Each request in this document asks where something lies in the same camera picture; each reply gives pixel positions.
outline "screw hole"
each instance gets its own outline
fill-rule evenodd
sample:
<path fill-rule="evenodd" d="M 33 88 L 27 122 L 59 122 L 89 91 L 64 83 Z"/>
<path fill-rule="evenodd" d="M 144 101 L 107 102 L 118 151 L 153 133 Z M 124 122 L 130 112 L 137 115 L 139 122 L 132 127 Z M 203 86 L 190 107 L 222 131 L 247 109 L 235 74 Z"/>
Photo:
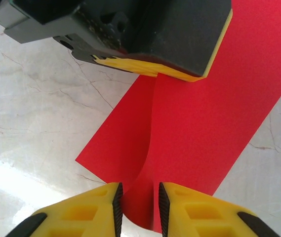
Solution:
<path fill-rule="evenodd" d="M 65 41 L 63 41 L 63 40 L 61 40 L 60 43 L 61 43 L 63 46 L 67 47 L 68 49 L 74 50 L 74 48 L 72 47 L 71 44 L 69 44 L 69 43 L 67 43 L 67 42 L 65 42 Z"/>
<path fill-rule="evenodd" d="M 119 21 L 118 24 L 117 24 L 117 29 L 119 32 L 123 32 L 125 30 L 125 23 L 122 22 L 122 21 Z"/>

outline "red paper sheet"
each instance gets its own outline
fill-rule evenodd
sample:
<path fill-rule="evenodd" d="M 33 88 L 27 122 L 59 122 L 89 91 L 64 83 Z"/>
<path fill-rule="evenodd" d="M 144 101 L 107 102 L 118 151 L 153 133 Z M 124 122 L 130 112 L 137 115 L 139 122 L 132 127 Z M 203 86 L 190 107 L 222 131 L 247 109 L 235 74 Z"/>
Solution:
<path fill-rule="evenodd" d="M 159 182 L 212 195 L 281 96 L 281 0 L 233 10 L 208 78 L 140 76 L 77 158 L 123 182 L 123 211 L 144 228 L 161 231 Z"/>

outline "white marble surface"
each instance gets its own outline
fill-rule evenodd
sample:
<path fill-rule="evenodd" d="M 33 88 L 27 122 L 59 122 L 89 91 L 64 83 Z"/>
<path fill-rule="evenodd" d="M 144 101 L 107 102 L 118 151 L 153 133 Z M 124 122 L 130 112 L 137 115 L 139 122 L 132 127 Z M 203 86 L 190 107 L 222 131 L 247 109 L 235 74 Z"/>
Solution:
<path fill-rule="evenodd" d="M 76 61 L 0 26 L 0 237 L 34 210 L 103 184 L 75 158 L 136 75 Z M 218 188 L 281 235 L 281 99 Z M 160 236 L 125 220 L 122 237 Z"/>

